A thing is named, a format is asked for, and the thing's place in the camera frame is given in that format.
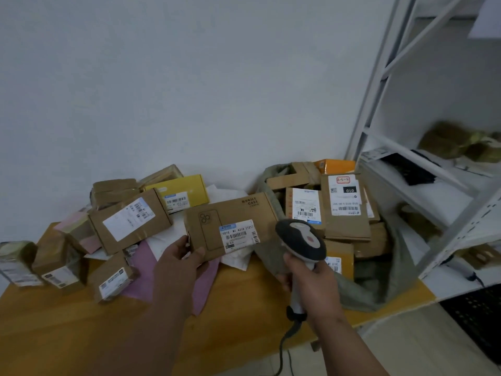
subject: forearm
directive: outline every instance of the forearm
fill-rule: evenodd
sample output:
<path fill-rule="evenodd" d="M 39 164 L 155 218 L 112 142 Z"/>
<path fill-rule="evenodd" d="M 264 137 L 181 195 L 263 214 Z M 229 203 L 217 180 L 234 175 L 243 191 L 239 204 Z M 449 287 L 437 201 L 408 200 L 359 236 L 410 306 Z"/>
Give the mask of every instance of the forearm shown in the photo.
<path fill-rule="evenodd" d="M 344 318 L 316 325 L 329 376 L 388 376 L 360 335 Z"/>
<path fill-rule="evenodd" d="M 100 358 L 91 376 L 170 375 L 184 327 L 182 310 L 151 307 L 127 340 Z"/>

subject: white shelving unit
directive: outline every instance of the white shelving unit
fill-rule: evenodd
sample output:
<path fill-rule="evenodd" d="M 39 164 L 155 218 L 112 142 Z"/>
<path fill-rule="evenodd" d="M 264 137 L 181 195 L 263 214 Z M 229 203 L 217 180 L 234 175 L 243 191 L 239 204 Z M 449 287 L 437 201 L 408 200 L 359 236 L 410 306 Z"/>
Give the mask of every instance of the white shelving unit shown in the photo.
<path fill-rule="evenodd" d="M 382 160 L 358 164 L 373 182 L 393 190 L 394 199 L 409 203 L 443 231 L 439 240 L 426 243 L 391 213 L 392 206 L 383 208 L 404 236 L 420 278 L 442 300 L 480 284 L 439 265 L 457 249 L 501 240 L 501 167 L 494 166 L 494 177 L 483 177 L 420 151 L 437 166 L 411 149 L 441 119 L 501 130 L 501 40 L 468 39 L 472 20 L 449 21 L 472 0 L 450 0 L 433 20 L 415 19 L 416 1 L 399 0 L 395 8 L 346 158 L 359 159 L 362 152 L 385 146 L 437 176 L 435 183 L 409 186 Z M 388 198 L 374 194 L 378 202 Z M 478 275 L 486 285 L 501 283 L 499 268 Z"/>

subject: yellow box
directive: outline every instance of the yellow box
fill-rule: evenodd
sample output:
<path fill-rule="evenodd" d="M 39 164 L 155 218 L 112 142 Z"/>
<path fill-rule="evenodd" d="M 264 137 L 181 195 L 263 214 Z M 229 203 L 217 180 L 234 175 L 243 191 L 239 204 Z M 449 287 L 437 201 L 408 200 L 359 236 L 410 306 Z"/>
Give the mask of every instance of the yellow box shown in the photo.
<path fill-rule="evenodd" d="M 170 213 L 209 203 L 204 180 L 200 174 L 148 185 L 145 190 L 157 189 Z"/>

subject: white wall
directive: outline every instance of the white wall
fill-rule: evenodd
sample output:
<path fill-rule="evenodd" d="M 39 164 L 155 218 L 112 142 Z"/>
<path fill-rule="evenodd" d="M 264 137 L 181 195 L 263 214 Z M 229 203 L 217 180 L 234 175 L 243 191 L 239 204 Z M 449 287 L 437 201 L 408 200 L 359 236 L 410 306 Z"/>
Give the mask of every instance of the white wall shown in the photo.
<path fill-rule="evenodd" d="M 342 158 L 394 0 L 3 0 L 0 239 L 176 163 Z"/>
<path fill-rule="evenodd" d="M 429 21 L 418 21 L 414 33 Z M 450 21 L 388 80 L 371 130 L 413 149 L 440 119 L 501 130 L 501 40 L 468 39 L 472 21 Z M 367 140 L 364 150 L 379 147 Z"/>

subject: right hand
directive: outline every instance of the right hand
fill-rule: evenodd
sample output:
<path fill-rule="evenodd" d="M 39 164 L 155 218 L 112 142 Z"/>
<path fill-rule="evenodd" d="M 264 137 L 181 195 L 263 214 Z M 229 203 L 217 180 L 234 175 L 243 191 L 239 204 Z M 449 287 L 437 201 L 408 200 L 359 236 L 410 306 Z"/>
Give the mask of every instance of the right hand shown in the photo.
<path fill-rule="evenodd" d="M 318 261 L 313 271 L 289 252 L 284 254 L 284 261 L 295 276 L 301 303 L 308 313 L 308 322 L 315 331 L 324 321 L 346 320 L 334 271 L 325 261 Z M 290 285 L 284 283 L 284 278 L 279 280 L 286 289 L 290 289 Z"/>

